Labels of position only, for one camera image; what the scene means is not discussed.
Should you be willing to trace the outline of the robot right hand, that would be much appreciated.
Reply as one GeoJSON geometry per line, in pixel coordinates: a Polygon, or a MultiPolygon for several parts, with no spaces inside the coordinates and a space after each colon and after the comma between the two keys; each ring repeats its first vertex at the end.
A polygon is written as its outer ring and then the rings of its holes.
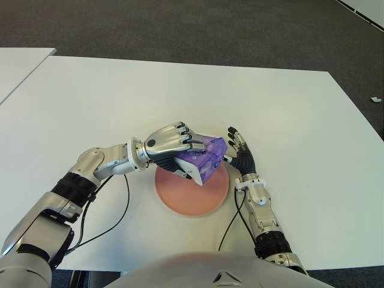
{"type": "Polygon", "coordinates": [[[236,168],[242,176],[256,174],[254,158],[244,137],[234,127],[229,127],[227,130],[230,138],[228,144],[235,150],[236,156],[224,155],[223,160],[236,168]]]}

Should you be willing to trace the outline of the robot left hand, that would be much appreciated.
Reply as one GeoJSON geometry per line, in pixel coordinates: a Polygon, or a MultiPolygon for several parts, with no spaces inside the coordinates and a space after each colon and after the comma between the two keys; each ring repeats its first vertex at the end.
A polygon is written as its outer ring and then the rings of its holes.
{"type": "Polygon", "coordinates": [[[203,137],[181,121],[156,130],[136,148],[141,162],[156,164],[168,172],[187,179],[191,179],[191,175],[175,161],[175,157],[186,152],[203,151],[205,151],[203,137]]]}

